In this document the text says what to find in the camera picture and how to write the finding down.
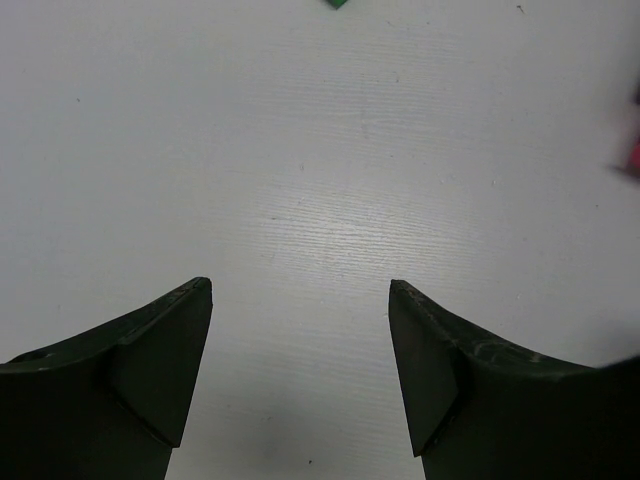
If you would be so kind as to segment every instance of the table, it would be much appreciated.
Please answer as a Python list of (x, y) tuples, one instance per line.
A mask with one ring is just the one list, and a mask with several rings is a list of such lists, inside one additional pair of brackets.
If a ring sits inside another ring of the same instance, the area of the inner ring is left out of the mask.
[(391, 278), (601, 365), (640, 343), (636, 0), (6, 2), (3, 361), (196, 275), (168, 479), (422, 478)]

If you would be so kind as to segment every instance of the green object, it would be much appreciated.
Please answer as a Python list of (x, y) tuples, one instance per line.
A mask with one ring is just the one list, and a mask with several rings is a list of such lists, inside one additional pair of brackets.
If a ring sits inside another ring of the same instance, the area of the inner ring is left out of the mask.
[(334, 8), (340, 8), (342, 5), (347, 3), (347, 0), (327, 0)]

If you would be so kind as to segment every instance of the red object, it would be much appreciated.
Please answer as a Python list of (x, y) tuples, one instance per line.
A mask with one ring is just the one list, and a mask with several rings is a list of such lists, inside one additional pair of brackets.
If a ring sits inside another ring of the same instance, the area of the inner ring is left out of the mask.
[(631, 158), (629, 159), (629, 168), (640, 172), (640, 143), (636, 145), (636, 148), (633, 149), (631, 153)]

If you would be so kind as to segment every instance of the white wood grain surface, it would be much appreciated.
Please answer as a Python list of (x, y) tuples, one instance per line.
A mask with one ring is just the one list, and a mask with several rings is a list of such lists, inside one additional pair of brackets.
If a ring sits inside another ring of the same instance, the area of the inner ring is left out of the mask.
[(546, 354), (638, 351), (640, 188), (609, 167), (640, 132), (639, 22), (637, 0), (2, 2), (1, 359), (207, 275), (169, 479), (422, 478), (391, 278)]

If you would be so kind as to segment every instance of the white table surface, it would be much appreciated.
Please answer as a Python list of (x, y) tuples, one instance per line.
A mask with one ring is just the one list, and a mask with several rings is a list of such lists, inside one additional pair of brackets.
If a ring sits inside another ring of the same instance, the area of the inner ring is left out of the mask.
[(640, 132), (639, 22), (637, 0), (2, 2), (1, 360), (210, 276), (169, 480), (423, 478), (391, 278), (546, 354), (638, 351), (640, 188), (610, 167)]

